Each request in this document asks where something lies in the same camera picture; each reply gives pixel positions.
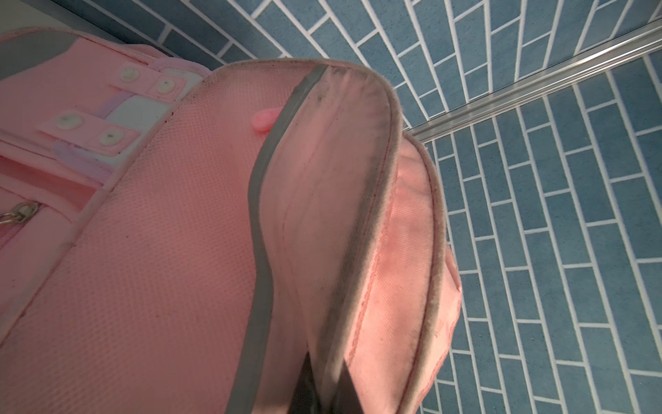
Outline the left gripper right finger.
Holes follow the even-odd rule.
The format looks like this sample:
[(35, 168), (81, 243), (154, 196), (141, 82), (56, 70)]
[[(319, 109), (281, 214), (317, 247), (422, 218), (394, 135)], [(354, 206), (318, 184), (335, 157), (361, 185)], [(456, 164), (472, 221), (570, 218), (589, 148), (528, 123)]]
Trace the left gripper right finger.
[(346, 363), (343, 363), (337, 388), (330, 406), (332, 414), (363, 414), (360, 398)]

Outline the pink student backpack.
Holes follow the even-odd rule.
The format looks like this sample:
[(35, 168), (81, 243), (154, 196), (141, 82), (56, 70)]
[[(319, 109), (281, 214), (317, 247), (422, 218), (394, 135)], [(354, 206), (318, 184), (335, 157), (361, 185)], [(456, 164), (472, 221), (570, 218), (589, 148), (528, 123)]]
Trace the pink student backpack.
[(215, 71), (64, 29), (1, 36), (1, 410), (412, 413), (462, 287), (391, 85), (334, 60)]

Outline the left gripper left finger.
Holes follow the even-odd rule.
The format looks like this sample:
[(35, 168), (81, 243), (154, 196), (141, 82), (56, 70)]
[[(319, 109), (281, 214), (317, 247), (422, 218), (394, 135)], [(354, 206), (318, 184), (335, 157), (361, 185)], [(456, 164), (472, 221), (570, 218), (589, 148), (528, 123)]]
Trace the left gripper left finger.
[(315, 379), (310, 362), (310, 355), (305, 355), (303, 367), (298, 377), (293, 397), (288, 410), (289, 414), (319, 414), (321, 403), (315, 387)]

